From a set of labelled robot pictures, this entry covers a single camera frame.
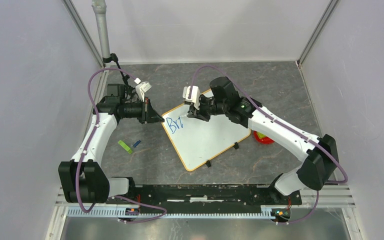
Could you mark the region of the yellow framed whiteboard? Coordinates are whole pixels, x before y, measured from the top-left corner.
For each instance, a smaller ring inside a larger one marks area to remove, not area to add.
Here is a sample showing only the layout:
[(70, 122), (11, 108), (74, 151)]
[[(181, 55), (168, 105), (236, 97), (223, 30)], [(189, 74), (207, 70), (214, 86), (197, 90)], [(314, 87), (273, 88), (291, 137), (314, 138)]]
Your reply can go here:
[(210, 120), (180, 118), (187, 114), (188, 105), (180, 104), (162, 115), (162, 126), (184, 168), (191, 172), (212, 160), (235, 143), (251, 135), (251, 130), (231, 122), (225, 115)]

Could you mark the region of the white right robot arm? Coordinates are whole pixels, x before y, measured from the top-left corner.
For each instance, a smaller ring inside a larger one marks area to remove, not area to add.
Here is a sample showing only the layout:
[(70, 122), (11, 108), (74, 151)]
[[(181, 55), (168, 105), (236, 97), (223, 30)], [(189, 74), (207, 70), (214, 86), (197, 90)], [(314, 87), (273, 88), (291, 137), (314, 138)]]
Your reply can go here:
[(271, 113), (260, 102), (240, 96), (232, 81), (218, 77), (210, 82), (211, 97), (197, 86), (186, 86), (182, 96), (189, 105), (187, 117), (208, 122), (212, 116), (224, 115), (232, 123), (266, 135), (291, 152), (301, 165), (280, 174), (269, 189), (269, 199), (282, 204), (295, 191), (309, 188), (319, 191), (337, 168), (336, 140), (325, 134), (308, 133)]

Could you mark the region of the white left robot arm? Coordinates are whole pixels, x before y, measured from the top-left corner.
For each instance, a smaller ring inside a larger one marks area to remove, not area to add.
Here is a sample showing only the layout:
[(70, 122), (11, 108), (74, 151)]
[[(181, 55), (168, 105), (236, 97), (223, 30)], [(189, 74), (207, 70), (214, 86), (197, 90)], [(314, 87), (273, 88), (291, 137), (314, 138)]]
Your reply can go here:
[(127, 99), (126, 85), (109, 84), (104, 96), (93, 110), (91, 126), (71, 160), (63, 161), (58, 174), (65, 200), (68, 203), (105, 203), (117, 195), (125, 204), (133, 203), (137, 190), (131, 177), (108, 178), (101, 162), (110, 136), (120, 120), (137, 119), (141, 124), (162, 123), (163, 117), (152, 107), (145, 93), (151, 89), (147, 81), (139, 83), (135, 90), (138, 98)]

